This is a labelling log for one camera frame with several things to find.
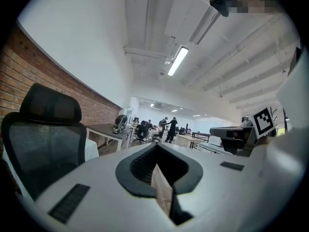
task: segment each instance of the table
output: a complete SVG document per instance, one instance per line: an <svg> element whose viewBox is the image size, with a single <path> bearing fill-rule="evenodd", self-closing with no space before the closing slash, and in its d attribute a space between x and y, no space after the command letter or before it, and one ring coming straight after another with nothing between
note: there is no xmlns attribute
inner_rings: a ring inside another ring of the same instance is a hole
<svg viewBox="0 0 309 232"><path fill-rule="evenodd" d="M121 149L121 143L124 140L126 136L128 136L131 133L131 140L133 137L132 130L126 129L121 133L113 133L114 125L113 124L99 124L99 125L87 125L87 138L89 138L89 133L93 132L95 134L101 135L103 137L106 137L106 145L108 145L109 139L114 139L118 141L117 145L117 151L120 151ZM129 147L129 140L126 141L126 149Z"/></svg>
<svg viewBox="0 0 309 232"><path fill-rule="evenodd" d="M223 147L219 147L217 145L213 145L210 143L198 143L197 145L198 145L198 148L197 148L198 150L201 150L202 148L204 148L216 154L234 156L232 153L225 151Z"/></svg>
<svg viewBox="0 0 309 232"><path fill-rule="evenodd" d="M89 161L93 158L98 157L98 148L97 148L97 143L93 142L89 139L86 139L86 144L85 144L85 161ZM7 162L7 164L9 165L10 171L16 181L16 183L18 184L21 193L23 194L24 197L32 200L32 198L30 197L29 193L27 192L26 188L24 187L23 183L21 182L21 180L19 179L17 173L15 172L15 169L9 159L9 156L5 150L5 147L3 146L3 154L2 154L2 159Z"/></svg>
<svg viewBox="0 0 309 232"><path fill-rule="evenodd" d="M35 206L41 213L49 212L73 186L82 184L90 189L66 223L68 231L171 231L176 226L156 199L131 195L115 175L122 159L148 145L130 147L82 164L48 187Z"/></svg>
<svg viewBox="0 0 309 232"><path fill-rule="evenodd" d="M76 168L38 197L35 202L38 216L47 214L76 184L82 184L90 189L64 225L70 231L99 232L102 228L106 231L178 230L179 226L171 222L154 198L130 195L115 177L120 161L148 145L102 156ZM262 222L269 221L282 210L306 170L303 167L297 174L297 181L294 176L286 178L290 169L284 168L285 162L279 165L273 163L271 155L266 154L266 145L258 146L250 158L203 154L172 144L157 145L166 145L196 160L203 168L203 177L194 191L177 195L181 208L198 218L183 223L182 231L194 230L197 226L207 227L211 232L218 231L218 228L223 231L237 231L238 228L248 228L252 221L256 221L254 218L257 213L260 215L260 212L267 214L262 216ZM222 166L225 161L243 165L242 171ZM272 191L270 198L267 195L262 196L265 189ZM229 218L223 223L222 214ZM62 224L53 220L52 225Z"/></svg>
<svg viewBox="0 0 309 232"><path fill-rule="evenodd" d="M200 143L200 142L204 142L205 140L203 139L198 139L198 138L194 138L190 135L177 135L176 140L175 140L175 144L179 145L179 146L183 146L186 148L193 148L194 143Z"/></svg>
<svg viewBox="0 0 309 232"><path fill-rule="evenodd" d="M206 134L206 133L200 133L200 132L193 132L192 133L192 137L194 138L199 138L199 139L205 139L205 141L207 141L207 143L209 142L209 138L210 138L210 134Z"/></svg>

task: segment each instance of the ceiling light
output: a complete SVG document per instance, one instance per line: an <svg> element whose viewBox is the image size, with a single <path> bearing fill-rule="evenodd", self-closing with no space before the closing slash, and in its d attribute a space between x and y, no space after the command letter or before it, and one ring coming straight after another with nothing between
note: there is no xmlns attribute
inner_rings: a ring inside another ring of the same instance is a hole
<svg viewBox="0 0 309 232"><path fill-rule="evenodd" d="M187 55L187 53L189 52L189 49L182 47L179 51L179 54L177 55L172 67L170 68L168 75L172 76L174 75L175 71L177 70L177 68L179 67L179 65L181 64L181 62L183 61L184 57Z"/></svg>

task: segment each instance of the chair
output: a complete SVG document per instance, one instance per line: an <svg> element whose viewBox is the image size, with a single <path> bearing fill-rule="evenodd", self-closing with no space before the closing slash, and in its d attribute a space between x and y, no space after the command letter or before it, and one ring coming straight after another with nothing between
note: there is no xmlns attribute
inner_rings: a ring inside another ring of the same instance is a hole
<svg viewBox="0 0 309 232"><path fill-rule="evenodd" d="M153 141L158 140L160 142L161 141L160 138L162 138L162 136L163 136L163 131L160 131L159 134L153 135Z"/></svg>
<svg viewBox="0 0 309 232"><path fill-rule="evenodd" d="M79 123L81 118L81 108L74 98L36 83L19 113L4 117L4 146L33 200L85 162L86 128Z"/></svg>
<svg viewBox="0 0 309 232"><path fill-rule="evenodd" d="M137 127L137 138L134 139L134 142L135 141L139 141L140 143L142 142L147 142L146 140L144 140L145 138L147 138L148 136L148 122L146 121L142 121L140 125L138 125Z"/></svg>

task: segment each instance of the air conditioner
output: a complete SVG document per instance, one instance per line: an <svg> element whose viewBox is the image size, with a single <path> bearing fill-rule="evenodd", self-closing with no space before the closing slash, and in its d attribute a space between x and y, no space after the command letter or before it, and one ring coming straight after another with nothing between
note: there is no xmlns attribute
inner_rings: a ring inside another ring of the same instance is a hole
<svg viewBox="0 0 309 232"><path fill-rule="evenodd" d="M154 109L156 109L156 110L162 110L162 106L160 106L160 105L155 105L155 106L154 106Z"/></svg>
<svg viewBox="0 0 309 232"><path fill-rule="evenodd" d="M204 0L174 0L164 33L177 44L199 44L220 15Z"/></svg>

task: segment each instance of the white wall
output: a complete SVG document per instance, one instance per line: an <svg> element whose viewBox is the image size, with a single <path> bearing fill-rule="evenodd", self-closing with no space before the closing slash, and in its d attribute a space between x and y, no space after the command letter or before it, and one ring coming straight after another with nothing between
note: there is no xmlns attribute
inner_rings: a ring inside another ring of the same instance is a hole
<svg viewBox="0 0 309 232"><path fill-rule="evenodd" d="M210 128L212 127L229 127L229 126L239 126L240 122L232 123L230 121L222 120L215 117L210 118L200 118L195 122L196 131L200 131L201 133L209 133Z"/></svg>
<svg viewBox="0 0 309 232"><path fill-rule="evenodd" d="M158 125L159 121L162 120L165 117L168 117L168 122L170 122L173 117L176 117L178 124L176 126L180 127L186 127L186 124L188 123L188 128L190 128L192 131L195 130L195 119L180 116L174 113L168 113L160 110L156 110L154 108L151 108L149 106L143 106L141 105L138 111L138 116L140 120L140 123L142 120L148 121L151 120L151 123L153 125Z"/></svg>
<svg viewBox="0 0 309 232"><path fill-rule="evenodd" d="M134 119L134 117L138 117L139 108L140 108L139 99L136 98L136 97L131 97L131 99L130 99L130 109L129 110L132 111L130 113L132 119Z"/></svg>
<svg viewBox="0 0 309 232"><path fill-rule="evenodd" d="M125 0L32 0L18 21L67 72L118 106L129 105Z"/></svg>
<svg viewBox="0 0 309 232"><path fill-rule="evenodd" d="M173 85L169 79L157 80L136 79L133 83L132 95L144 99L158 101L208 114L213 117L240 124L241 112L226 98L219 98L211 91L195 91L183 86Z"/></svg>

